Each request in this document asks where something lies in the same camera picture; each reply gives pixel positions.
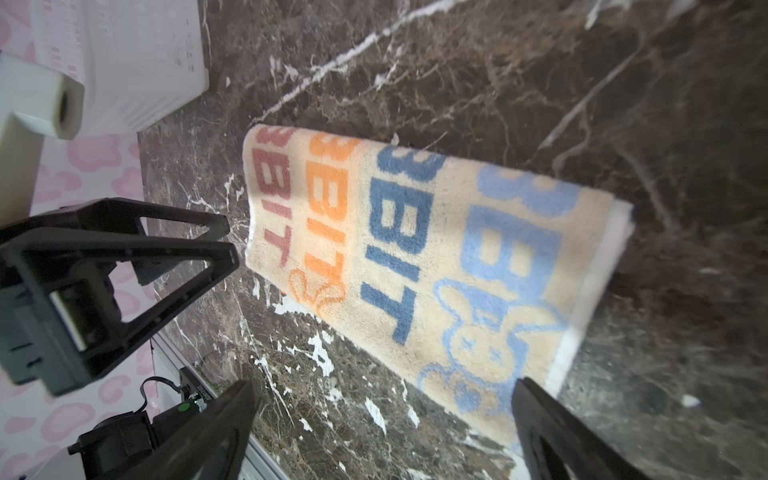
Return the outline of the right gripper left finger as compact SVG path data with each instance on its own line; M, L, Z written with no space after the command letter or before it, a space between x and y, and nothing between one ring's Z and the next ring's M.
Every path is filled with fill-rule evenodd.
M256 414L249 381L233 383L123 479L237 479Z

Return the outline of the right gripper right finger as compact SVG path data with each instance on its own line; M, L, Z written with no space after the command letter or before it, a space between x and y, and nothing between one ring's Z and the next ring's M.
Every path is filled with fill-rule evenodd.
M531 478L648 480L533 379L516 381L511 408Z

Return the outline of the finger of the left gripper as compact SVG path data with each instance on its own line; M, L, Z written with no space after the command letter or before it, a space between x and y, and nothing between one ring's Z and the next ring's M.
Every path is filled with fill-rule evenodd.
M226 242L62 228L17 236L1 259L13 281L1 290L1 365L12 382L40 380L53 396L105 377L239 265ZM206 267L123 322L109 267L184 261Z
M5 244L24 233L44 227L82 230L99 235L114 233L145 237L143 219L204 227L206 231L194 239L196 242L216 242L223 245L226 251L231 250L231 245L223 241L230 233L229 222L224 215L126 198L98 199L11 223L1 228L1 242Z

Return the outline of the white perforated plastic basket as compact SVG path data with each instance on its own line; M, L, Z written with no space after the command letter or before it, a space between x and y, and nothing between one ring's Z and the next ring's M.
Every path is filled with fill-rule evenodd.
M195 0L32 1L40 64L84 88L82 137L140 132L209 87Z

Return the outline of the rabbit print towel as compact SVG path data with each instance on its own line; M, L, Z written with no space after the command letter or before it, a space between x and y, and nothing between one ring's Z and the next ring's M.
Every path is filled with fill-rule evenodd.
M531 172L257 125L247 266L515 460L517 380L561 390L635 224Z

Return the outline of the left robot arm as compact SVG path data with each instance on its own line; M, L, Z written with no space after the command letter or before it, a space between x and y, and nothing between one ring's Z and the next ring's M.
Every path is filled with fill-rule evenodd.
M105 378L239 265L226 217L123 198L42 213L1 231L1 365L18 385L62 396ZM146 286L176 266L201 269L132 320L112 273ZM179 402L106 418L38 471L62 479L235 479L256 413L247 381L212 395L188 368Z

